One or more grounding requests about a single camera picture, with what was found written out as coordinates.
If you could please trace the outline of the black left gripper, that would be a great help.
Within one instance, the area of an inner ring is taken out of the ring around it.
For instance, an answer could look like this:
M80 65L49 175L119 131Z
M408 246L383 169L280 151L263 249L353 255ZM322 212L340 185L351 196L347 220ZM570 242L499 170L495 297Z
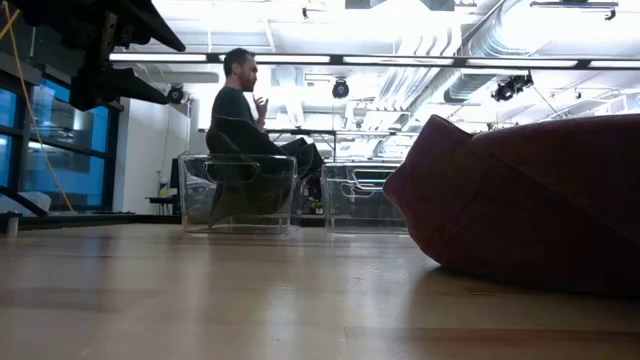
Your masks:
M63 46L84 52L83 62L71 79L69 103L87 111L109 102L98 91L98 77L108 68L108 56L115 45L146 45L152 39L178 52L186 46L160 15L152 0L9 0L26 22L46 26L61 36ZM131 68L115 69L114 88L120 96L166 105L168 97Z

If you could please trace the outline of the maroon baseball cap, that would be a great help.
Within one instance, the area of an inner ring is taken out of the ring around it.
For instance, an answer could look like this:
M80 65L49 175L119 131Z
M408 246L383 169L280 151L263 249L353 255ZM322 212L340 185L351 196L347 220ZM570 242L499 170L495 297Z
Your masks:
M640 114L521 125L471 144L640 243Z
M431 117L385 195L442 267L557 292L640 299L640 243Z

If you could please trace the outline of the person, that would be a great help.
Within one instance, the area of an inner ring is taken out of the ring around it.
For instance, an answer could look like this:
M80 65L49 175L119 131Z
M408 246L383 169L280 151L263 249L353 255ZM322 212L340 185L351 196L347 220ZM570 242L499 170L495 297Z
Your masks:
M217 93L211 111L211 125L206 133L206 145L211 154L279 154L270 142L264 127L256 124L258 117L253 94L258 67L255 54L236 48L224 58L225 85Z

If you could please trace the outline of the person's hand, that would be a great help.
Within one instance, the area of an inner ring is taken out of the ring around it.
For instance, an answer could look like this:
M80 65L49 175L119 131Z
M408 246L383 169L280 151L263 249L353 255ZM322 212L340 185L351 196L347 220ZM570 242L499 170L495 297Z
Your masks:
M265 97L256 97L254 98L254 104L257 110L257 120L256 124L259 128L263 128L265 126L266 115L268 111L269 99Z

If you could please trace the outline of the blue glass window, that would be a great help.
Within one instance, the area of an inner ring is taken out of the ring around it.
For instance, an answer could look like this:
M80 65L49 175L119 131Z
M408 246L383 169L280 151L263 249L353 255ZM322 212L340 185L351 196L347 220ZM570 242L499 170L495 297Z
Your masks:
M21 87L0 52L0 185L51 198L54 210L108 210L113 203L119 111L79 111L56 78Z

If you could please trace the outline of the small dark side table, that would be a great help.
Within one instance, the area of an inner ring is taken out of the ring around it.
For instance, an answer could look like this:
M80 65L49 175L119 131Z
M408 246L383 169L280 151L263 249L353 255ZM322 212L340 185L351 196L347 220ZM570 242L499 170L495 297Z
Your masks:
M146 200L151 205L157 206L158 215L179 216L181 214L180 200L177 195L172 195L167 197L146 197Z

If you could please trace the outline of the clear plastic bin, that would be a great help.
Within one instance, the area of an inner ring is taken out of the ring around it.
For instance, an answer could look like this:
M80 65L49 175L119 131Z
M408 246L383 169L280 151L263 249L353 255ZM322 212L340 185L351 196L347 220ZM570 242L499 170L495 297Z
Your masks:
M332 233L406 233L404 218L383 192L399 163L327 163L321 170L326 228Z
M292 194L287 205L274 215L234 216L214 226L208 225L209 211L216 185L204 174L209 154L184 153L178 157L181 221L188 233L225 235L285 235L289 232L298 185L297 170Z

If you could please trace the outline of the overhead light bar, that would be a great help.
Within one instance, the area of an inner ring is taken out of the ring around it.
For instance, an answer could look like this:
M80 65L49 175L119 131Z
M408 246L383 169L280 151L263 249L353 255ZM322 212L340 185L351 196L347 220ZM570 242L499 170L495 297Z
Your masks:
M221 64L222 53L112 53L114 63ZM640 58L462 57L343 54L258 54L265 65L424 67L456 69L636 71Z

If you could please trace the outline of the long black background table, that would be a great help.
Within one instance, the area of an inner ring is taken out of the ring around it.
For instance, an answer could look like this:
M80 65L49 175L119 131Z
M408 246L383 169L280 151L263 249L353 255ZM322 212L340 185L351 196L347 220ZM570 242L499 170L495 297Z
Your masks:
M419 132L396 131L349 131L349 130L317 130L317 129L267 129L267 134L290 135L330 135L330 136L418 136Z

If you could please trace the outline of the black ceiling spotlight cluster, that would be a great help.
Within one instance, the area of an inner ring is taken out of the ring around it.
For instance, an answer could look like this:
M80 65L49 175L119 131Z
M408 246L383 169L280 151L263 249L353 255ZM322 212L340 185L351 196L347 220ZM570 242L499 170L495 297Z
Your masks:
M506 80L498 82L496 89L491 93L491 97L496 102L511 100L515 95L522 93L526 88L534 85L531 72L525 75L514 75Z

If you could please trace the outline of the black metal table frame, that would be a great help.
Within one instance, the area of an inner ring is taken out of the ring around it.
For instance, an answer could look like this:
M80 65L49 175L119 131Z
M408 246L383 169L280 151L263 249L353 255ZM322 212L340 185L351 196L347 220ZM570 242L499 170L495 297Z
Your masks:
M96 227L123 224L180 225L176 215L135 213L53 214L45 217L24 216L17 212L0 213L0 238L16 237L20 231Z

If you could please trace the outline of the ribbed silver ventilation duct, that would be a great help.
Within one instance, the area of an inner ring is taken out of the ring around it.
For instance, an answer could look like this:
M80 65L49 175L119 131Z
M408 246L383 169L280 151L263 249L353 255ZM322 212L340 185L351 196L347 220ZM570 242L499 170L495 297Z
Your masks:
M523 40L509 40L514 35L516 25L509 20L516 18L516 12L526 7L525 0L503 0L478 31L463 44L461 55L466 57L524 57L532 50ZM494 74L463 73L453 69L453 81L444 91L446 103L464 103L474 92L482 88L495 77Z

